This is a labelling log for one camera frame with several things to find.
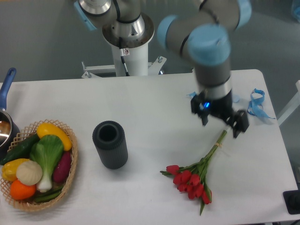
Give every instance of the table surface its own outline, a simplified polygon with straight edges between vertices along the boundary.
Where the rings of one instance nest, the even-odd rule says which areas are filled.
[[[232,71],[235,109],[247,108],[254,88],[265,91],[263,107],[275,116],[263,75]],[[51,209],[27,213],[0,195],[0,224],[210,224],[233,225],[299,219],[289,215],[282,193],[297,189],[276,120],[249,116],[246,133],[233,139],[211,161],[207,182],[213,203],[199,216],[200,203],[180,194],[159,171],[192,164],[206,155],[224,123],[209,117],[203,127],[190,111],[187,94],[197,91],[193,74],[15,82],[7,112],[23,128],[54,119],[67,123],[79,144],[79,163],[68,195]],[[92,141],[102,121],[120,123],[128,161],[118,170],[103,166]]]

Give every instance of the blue pot handle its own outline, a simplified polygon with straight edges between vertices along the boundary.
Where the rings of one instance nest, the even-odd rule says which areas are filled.
[[[15,78],[17,70],[15,68],[10,68],[7,72],[7,75],[5,77],[5,80],[2,84],[2,87],[0,89],[0,108],[6,110],[6,99],[8,96],[8,91],[10,88],[11,83],[13,82]]]

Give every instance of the purple eggplant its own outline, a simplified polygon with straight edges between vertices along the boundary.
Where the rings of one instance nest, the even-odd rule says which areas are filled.
[[[65,151],[53,172],[52,178],[54,182],[62,183],[67,179],[71,169],[71,162],[70,151]]]

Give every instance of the orange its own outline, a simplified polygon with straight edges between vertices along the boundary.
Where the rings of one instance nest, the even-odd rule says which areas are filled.
[[[15,200],[23,200],[33,196],[36,189],[36,185],[27,186],[19,180],[15,180],[10,186],[10,195]]]

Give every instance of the bok choy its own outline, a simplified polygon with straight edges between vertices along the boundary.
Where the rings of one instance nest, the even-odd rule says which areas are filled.
[[[52,173],[58,164],[64,145],[60,138],[55,135],[46,135],[42,137],[36,146],[33,146],[30,153],[32,161],[37,162],[43,170],[43,176],[37,183],[37,190],[41,193],[52,188]]]

